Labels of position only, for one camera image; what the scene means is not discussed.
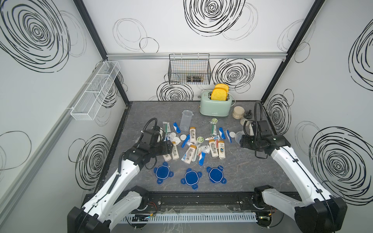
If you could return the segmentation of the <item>blue toothbrush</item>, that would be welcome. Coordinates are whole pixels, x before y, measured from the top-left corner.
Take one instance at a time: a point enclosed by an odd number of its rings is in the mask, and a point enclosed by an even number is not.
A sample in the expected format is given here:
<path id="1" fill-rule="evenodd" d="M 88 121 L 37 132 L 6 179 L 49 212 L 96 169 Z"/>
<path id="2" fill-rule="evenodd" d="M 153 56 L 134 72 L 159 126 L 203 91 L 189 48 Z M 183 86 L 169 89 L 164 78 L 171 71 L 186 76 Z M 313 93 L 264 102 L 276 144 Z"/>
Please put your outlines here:
<path id="1" fill-rule="evenodd" d="M 181 148 L 184 148 L 185 145 L 189 142 L 189 140 L 190 140 L 190 135 L 187 135 L 185 140 L 183 141 L 183 144 L 181 145 Z"/>

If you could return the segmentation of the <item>white plastic toiletry bag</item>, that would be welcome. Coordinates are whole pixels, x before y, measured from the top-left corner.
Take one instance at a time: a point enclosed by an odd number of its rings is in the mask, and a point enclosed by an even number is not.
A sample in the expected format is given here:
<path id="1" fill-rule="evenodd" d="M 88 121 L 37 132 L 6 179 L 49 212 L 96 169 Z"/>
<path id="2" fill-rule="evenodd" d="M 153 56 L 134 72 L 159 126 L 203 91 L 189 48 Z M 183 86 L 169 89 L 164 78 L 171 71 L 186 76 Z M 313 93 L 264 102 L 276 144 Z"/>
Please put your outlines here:
<path id="1" fill-rule="evenodd" d="M 210 149 L 210 146 L 209 145 L 202 145 L 200 147 L 200 151 L 203 152 L 203 153 L 210 153 L 211 152 L 211 149 Z"/>

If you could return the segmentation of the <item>blue container lid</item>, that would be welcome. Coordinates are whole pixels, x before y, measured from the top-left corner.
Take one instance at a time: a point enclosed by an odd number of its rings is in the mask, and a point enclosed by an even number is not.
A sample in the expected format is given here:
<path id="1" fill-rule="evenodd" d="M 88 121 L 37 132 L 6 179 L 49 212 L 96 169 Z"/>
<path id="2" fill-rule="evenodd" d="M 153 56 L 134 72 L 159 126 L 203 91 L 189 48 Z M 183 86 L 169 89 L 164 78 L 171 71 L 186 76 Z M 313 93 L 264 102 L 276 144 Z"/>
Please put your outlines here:
<path id="1" fill-rule="evenodd" d="M 164 180 L 174 176 L 174 172 L 170 170 L 169 164 L 167 162 L 163 162 L 162 165 L 154 168 L 153 172 L 157 178 L 157 184 L 162 184 Z"/>
<path id="2" fill-rule="evenodd" d="M 222 183 L 226 184 L 227 179 L 224 177 L 224 168 L 223 166 L 217 166 L 217 167 L 207 167 L 207 173 L 210 181 L 212 183 Z"/>
<path id="3" fill-rule="evenodd" d="M 185 184 L 190 186 L 193 190 L 198 189 L 199 180 L 202 177 L 202 173 L 200 171 L 192 170 L 188 168 L 184 174 L 184 177 L 181 179 L 181 184 Z"/>

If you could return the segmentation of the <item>green toothbrush packet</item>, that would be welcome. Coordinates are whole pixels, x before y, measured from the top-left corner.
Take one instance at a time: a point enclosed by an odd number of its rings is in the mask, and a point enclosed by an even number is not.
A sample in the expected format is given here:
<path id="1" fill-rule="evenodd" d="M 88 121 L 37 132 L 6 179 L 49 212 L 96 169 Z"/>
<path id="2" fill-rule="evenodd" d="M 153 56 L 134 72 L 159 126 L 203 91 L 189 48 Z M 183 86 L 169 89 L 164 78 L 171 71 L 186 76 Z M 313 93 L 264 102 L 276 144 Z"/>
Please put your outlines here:
<path id="1" fill-rule="evenodd" d="M 164 122 L 162 122 L 162 124 L 163 124 L 163 128 L 164 128 L 165 134 L 167 135 L 167 134 L 171 133 L 170 123 L 164 121 Z"/>

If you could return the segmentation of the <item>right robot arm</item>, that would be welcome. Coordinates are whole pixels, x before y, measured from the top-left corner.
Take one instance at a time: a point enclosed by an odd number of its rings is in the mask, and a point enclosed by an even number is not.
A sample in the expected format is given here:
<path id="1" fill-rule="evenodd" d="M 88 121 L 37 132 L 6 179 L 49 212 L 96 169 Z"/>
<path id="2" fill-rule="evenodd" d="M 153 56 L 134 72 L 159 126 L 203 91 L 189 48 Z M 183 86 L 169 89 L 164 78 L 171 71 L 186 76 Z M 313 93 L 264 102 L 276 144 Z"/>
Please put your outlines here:
<path id="1" fill-rule="evenodd" d="M 291 217 L 303 233 L 334 233 L 342 228 L 347 204 L 333 196 L 299 160 L 289 141 L 283 135 L 274 135 L 263 120 L 260 101 L 254 104 L 253 136 L 247 132 L 240 139 L 242 148 L 263 152 L 272 158 L 286 173 L 296 188 L 300 200 L 277 191 L 270 185 L 256 187 L 253 204 L 257 209 L 267 206 Z"/>

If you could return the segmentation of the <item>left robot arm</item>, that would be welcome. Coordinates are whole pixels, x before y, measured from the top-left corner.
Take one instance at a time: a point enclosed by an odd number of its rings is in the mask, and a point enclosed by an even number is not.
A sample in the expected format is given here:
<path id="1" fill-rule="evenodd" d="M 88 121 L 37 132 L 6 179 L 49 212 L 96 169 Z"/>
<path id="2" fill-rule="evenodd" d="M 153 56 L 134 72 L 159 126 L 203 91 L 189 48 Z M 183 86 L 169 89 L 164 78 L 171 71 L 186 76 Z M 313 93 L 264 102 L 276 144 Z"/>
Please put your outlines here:
<path id="1" fill-rule="evenodd" d="M 165 140 L 165 132 L 151 118 L 138 141 L 121 154 L 117 170 L 82 207 L 74 207 L 67 216 L 69 233 L 109 233 L 135 209 L 144 209 L 148 191 L 135 186 L 126 189 L 131 180 L 158 156 L 170 154 L 173 144 Z"/>

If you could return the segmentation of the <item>blue small toiletry tube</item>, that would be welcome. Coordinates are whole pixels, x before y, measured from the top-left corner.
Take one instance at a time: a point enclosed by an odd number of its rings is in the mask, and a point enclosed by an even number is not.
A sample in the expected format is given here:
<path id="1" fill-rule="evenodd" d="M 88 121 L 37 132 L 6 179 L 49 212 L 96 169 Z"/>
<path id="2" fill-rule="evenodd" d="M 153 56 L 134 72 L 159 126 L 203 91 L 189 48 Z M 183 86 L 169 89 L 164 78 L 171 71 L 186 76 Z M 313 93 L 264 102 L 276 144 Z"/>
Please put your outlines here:
<path id="1" fill-rule="evenodd" d="M 180 128 L 179 128 L 179 126 L 178 126 L 178 124 L 176 122 L 173 123 L 173 127 L 174 127 L 174 129 L 175 129 L 175 131 L 176 131 L 177 134 L 181 133 L 181 130 L 180 130 Z"/>

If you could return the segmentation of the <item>cream lotion bottle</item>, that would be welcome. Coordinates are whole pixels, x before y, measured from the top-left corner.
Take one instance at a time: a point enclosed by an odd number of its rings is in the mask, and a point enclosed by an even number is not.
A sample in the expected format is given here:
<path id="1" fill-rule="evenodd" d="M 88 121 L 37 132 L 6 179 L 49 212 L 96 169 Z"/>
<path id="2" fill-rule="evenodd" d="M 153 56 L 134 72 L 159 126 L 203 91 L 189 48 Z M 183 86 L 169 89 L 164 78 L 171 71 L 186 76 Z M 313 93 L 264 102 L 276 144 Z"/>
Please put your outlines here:
<path id="1" fill-rule="evenodd" d="M 195 155 L 196 150 L 197 150 L 197 147 L 195 145 L 190 145 L 185 155 L 183 156 L 183 159 L 184 159 L 183 161 L 187 164 L 190 164 Z"/>
<path id="2" fill-rule="evenodd" d="M 225 159 L 226 154 L 225 154 L 225 142 L 222 140 L 218 141 L 218 151 L 219 151 L 219 158 L 220 159 Z"/>
<path id="3" fill-rule="evenodd" d="M 172 160 L 172 157 L 171 157 L 170 154 L 163 155 L 163 158 L 164 158 L 165 162 L 168 162 L 168 161 Z"/>
<path id="4" fill-rule="evenodd" d="M 216 141 L 211 139 L 208 141 L 208 144 L 210 146 L 210 151 L 211 151 L 211 155 L 212 157 L 218 157 L 219 156 L 219 152 L 218 152 L 218 148 L 217 148 L 217 145 L 216 145 Z"/>
<path id="5" fill-rule="evenodd" d="M 197 142 L 196 128 L 195 127 L 190 127 L 190 129 L 189 129 L 189 136 L 190 136 L 191 143 L 196 143 Z"/>
<path id="6" fill-rule="evenodd" d="M 178 160 L 179 159 L 179 152 L 178 152 L 178 149 L 177 149 L 177 144 L 176 142 L 172 142 L 173 144 L 173 148 L 172 148 L 172 159 L 173 160 Z"/>

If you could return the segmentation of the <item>blue-lid clear container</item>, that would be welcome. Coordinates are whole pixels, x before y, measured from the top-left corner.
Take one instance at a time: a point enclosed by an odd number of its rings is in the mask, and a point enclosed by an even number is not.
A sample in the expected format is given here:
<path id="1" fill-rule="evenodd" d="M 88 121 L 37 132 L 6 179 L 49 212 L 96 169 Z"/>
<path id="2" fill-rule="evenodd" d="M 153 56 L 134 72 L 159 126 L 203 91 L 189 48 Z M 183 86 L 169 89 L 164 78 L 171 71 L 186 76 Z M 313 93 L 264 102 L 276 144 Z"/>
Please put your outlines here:
<path id="1" fill-rule="evenodd" d="M 235 135 L 235 141 L 240 144 L 242 136 L 245 135 L 244 131 L 237 132 Z"/>
<path id="2" fill-rule="evenodd" d="M 180 125 L 179 125 L 181 131 L 188 131 L 189 130 L 192 117 L 193 117 L 193 112 L 192 111 L 184 110 L 182 112 L 182 117 L 181 117 L 181 121 L 180 121 Z"/>

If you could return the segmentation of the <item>white round toiletry piece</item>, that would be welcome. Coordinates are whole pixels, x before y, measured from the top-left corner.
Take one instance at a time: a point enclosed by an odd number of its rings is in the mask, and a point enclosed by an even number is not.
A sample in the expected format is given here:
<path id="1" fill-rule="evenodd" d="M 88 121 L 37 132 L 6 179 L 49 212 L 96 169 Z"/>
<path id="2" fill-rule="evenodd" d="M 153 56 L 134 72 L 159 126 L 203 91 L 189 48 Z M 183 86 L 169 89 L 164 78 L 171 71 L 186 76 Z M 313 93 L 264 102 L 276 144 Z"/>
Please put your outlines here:
<path id="1" fill-rule="evenodd" d="M 168 139 L 171 142 L 174 142 L 176 145 L 179 145 L 180 142 L 181 142 L 181 139 L 177 136 L 177 134 L 175 132 L 169 133 L 168 134 Z"/>

